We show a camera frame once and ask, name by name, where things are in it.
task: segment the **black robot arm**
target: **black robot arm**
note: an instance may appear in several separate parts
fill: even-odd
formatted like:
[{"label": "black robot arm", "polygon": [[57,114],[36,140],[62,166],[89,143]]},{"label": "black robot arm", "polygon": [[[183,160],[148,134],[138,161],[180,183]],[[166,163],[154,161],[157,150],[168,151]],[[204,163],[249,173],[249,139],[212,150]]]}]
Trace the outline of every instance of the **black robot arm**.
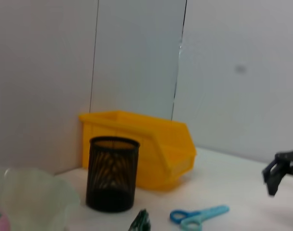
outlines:
[{"label": "black robot arm", "polygon": [[275,196],[281,179],[286,174],[293,175],[293,151],[277,153],[275,160],[262,171],[262,174],[268,194]]}]

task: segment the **scissors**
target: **scissors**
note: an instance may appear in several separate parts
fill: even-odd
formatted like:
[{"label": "scissors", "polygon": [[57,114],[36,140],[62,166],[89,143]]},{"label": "scissors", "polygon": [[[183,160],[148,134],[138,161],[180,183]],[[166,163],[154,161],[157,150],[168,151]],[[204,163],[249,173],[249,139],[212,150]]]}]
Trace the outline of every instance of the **scissors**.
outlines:
[{"label": "scissors", "polygon": [[229,211],[226,205],[207,208],[194,212],[184,210],[174,210],[170,213],[170,220],[175,224],[181,224],[181,229],[185,231],[202,231],[202,222],[214,218]]}]

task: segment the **white wall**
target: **white wall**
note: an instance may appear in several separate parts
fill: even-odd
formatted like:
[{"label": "white wall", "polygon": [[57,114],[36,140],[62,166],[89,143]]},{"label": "white wall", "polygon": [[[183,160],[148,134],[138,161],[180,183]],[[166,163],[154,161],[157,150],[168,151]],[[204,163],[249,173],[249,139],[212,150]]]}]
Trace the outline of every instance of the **white wall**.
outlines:
[{"label": "white wall", "polygon": [[170,119],[186,0],[101,0],[92,111]]},{"label": "white wall", "polygon": [[173,119],[223,152],[293,149],[293,0],[188,0]]},{"label": "white wall", "polygon": [[79,166],[96,10],[95,0],[0,0],[1,165]]}]

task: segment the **white table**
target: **white table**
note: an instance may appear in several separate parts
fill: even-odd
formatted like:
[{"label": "white table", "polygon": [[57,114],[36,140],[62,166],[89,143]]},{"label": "white table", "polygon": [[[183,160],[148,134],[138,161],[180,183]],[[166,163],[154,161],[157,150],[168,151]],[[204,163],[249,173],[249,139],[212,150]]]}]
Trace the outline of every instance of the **white table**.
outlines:
[{"label": "white table", "polygon": [[136,190],[131,210],[93,211],[84,204],[87,171],[60,175],[77,189],[83,205],[70,217],[69,231],[127,231],[140,209],[150,215],[152,231],[178,231],[168,219],[173,209],[202,209],[227,204],[230,212],[203,224],[203,231],[293,231],[293,177],[286,176],[274,198],[263,184],[266,164],[198,149],[195,168],[171,192]]}]

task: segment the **storage bin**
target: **storage bin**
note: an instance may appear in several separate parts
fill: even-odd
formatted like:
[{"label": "storage bin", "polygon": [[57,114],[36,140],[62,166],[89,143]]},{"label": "storage bin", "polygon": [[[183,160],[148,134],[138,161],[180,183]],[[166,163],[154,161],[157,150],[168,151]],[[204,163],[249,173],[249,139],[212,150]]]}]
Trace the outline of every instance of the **storage bin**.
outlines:
[{"label": "storage bin", "polygon": [[140,143],[136,185],[169,185],[194,166],[196,148],[186,124],[123,111],[90,113],[83,122],[82,166],[88,168],[90,139],[118,136]]}]

